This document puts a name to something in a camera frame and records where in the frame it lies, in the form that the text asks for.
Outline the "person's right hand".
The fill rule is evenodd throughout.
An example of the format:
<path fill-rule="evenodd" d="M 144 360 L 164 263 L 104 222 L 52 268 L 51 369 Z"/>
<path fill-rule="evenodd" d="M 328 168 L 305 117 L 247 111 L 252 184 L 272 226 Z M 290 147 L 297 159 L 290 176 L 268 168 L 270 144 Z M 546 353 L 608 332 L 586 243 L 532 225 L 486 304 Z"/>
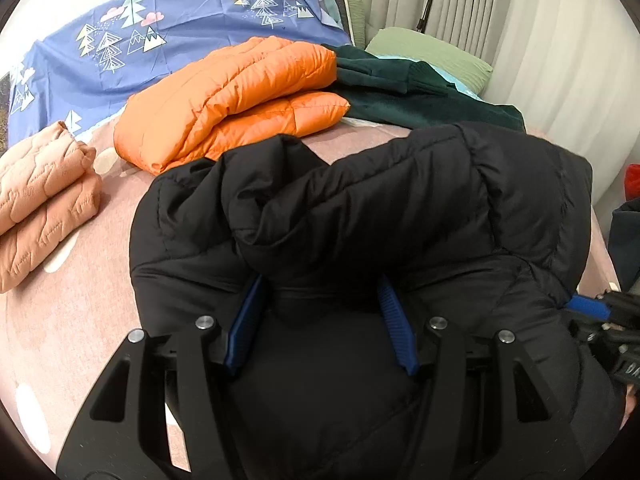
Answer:
<path fill-rule="evenodd" d="M 626 396 L 625 396 L 625 411 L 622 422 L 620 423 L 620 429 L 623 429 L 630 419 L 631 414 L 634 412 L 634 409 L 637 406 L 637 391 L 638 387 L 636 385 L 628 385 L 626 387 Z"/>

